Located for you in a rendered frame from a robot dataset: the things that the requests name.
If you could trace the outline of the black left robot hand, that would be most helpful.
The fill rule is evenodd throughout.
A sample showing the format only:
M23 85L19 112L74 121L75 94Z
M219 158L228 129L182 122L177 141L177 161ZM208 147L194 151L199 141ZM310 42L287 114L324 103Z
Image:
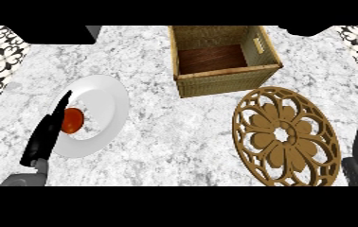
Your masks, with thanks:
M66 91L53 113L47 114L38 122L19 160L22 166L32 166L32 162L38 158L47 160L50 157L62 128L63 109L68 104L69 96L71 91Z

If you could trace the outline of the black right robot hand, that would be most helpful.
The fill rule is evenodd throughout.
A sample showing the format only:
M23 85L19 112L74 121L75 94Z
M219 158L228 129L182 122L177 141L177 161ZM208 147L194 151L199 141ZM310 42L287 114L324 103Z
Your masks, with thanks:
M341 167L347 185L358 186L358 163L352 157L343 158Z

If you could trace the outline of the brown round openwork placemat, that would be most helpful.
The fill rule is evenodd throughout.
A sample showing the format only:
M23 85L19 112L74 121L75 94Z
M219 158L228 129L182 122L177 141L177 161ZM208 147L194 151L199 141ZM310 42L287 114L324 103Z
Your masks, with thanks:
M267 186L328 186L340 169L340 146L315 104L279 87L253 90L232 116L242 164Z

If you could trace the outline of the square wicker basket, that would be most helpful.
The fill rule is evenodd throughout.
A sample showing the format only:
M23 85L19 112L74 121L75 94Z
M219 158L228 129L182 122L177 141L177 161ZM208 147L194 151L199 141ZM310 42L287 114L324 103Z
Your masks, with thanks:
M256 89L282 68L262 26L168 26L179 96Z

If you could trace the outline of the white round plate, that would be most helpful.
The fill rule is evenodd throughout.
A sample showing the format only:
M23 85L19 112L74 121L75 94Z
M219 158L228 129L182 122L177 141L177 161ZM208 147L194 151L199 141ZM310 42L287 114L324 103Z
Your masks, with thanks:
M127 120L130 100L125 88L115 78L91 75L63 87L49 106L49 113L53 112L66 92L71 92L69 103L75 100L84 102L100 132L87 140L72 139L60 132L53 151L63 157L81 158L106 147L115 139Z

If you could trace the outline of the large black appliance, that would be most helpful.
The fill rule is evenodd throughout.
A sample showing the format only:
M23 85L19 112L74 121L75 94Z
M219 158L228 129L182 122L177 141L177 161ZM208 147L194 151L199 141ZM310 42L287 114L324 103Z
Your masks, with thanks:
M28 44L94 44L102 26L9 26Z

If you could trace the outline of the small black appliance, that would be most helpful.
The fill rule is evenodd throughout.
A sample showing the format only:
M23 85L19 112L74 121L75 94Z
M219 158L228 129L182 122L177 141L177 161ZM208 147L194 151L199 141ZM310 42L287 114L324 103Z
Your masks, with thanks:
M279 28L285 29L287 32L294 36L312 37L324 32L330 26L288 26L279 25Z

